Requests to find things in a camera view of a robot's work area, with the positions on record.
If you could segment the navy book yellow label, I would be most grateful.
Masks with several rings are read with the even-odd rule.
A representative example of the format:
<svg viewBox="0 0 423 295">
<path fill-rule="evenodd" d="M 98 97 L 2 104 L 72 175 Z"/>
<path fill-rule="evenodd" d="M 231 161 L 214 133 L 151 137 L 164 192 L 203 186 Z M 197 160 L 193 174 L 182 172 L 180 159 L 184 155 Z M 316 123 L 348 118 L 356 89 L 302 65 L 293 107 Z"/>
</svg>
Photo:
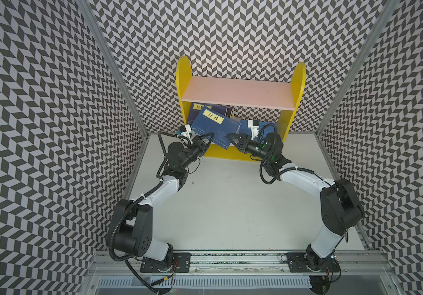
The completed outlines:
<svg viewBox="0 0 423 295">
<path fill-rule="evenodd" d="M 240 122 L 217 113 L 205 106 L 191 124 L 191 129 L 198 135 L 214 133 L 212 142 L 219 147 L 228 150 L 231 141 L 228 134 L 236 134 L 240 128 Z"/>
<path fill-rule="evenodd" d="M 208 107 L 210 108 L 212 111 L 218 113 L 218 114 L 222 114 L 225 115 L 228 118 L 232 118 L 233 117 L 233 107 L 231 106 L 226 106 L 226 105 L 221 105 L 221 104 L 200 104 L 200 103 L 191 103 L 191 107 L 189 110 L 189 116 L 187 118 L 187 124 L 192 124 L 195 119 L 197 118 L 197 116 L 199 115 L 199 113 L 201 112 L 203 107 Z"/>
</svg>

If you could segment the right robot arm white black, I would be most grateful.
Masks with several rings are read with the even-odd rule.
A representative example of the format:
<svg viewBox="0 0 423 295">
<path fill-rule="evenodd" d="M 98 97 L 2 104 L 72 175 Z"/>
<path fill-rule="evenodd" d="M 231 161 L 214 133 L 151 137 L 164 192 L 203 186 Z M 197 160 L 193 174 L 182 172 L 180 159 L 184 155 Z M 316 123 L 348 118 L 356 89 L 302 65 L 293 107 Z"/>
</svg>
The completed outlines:
<svg viewBox="0 0 423 295">
<path fill-rule="evenodd" d="M 349 239 L 350 228 L 365 216 L 353 184 L 344 178 L 323 178 L 313 170 L 296 165 L 282 154 L 283 141 L 275 132 L 267 134 L 264 140 L 253 140 L 244 133 L 231 133 L 226 138 L 239 152 L 260 161 L 259 177 L 264 184 L 278 181 L 291 184 L 319 201 L 322 227 L 297 262 L 311 272 L 335 265 L 336 248 L 344 239 Z"/>
</svg>

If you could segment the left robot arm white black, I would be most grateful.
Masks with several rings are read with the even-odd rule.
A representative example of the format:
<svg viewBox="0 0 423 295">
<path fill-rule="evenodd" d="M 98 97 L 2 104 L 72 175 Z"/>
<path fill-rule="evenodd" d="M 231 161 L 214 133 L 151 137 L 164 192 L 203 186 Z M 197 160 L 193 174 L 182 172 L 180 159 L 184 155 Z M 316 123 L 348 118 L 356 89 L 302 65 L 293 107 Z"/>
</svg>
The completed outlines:
<svg viewBox="0 0 423 295">
<path fill-rule="evenodd" d="M 189 140 L 179 136 L 167 147 L 159 133 L 163 161 L 156 178 L 159 182 L 133 200 L 120 200 L 114 208 L 106 237 L 110 257 L 114 261 L 146 258 L 162 267 L 173 264 L 173 246 L 153 236 L 153 210 L 175 195 L 185 185 L 189 165 L 199 160 L 209 149 L 214 133 L 196 135 Z"/>
</svg>

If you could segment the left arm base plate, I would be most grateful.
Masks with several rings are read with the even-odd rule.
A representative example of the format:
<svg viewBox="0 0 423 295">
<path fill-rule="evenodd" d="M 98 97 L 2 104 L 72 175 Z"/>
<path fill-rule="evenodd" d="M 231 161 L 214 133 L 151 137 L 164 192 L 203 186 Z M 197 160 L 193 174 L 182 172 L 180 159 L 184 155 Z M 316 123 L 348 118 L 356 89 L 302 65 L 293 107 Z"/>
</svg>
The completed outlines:
<svg viewBox="0 0 423 295">
<path fill-rule="evenodd" d="M 188 273 L 191 265 L 191 253 L 173 252 L 168 254 L 162 261 L 151 258 L 143 258 L 141 262 L 141 273 Z"/>
</svg>

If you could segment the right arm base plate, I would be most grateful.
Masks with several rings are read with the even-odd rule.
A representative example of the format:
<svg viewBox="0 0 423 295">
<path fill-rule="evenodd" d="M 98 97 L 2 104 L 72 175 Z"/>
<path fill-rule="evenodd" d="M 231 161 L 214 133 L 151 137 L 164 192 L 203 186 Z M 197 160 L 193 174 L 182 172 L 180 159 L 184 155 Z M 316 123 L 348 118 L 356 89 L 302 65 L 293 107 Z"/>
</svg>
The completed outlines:
<svg viewBox="0 0 423 295">
<path fill-rule="evenodd" d="M 340 265 L 333 255 L 320 258 L 314 253 L 289 252 L 285 253 L 284 257 L 291 273 L 314 272 L 329 274 L 341 271 Z"/>
</svg>

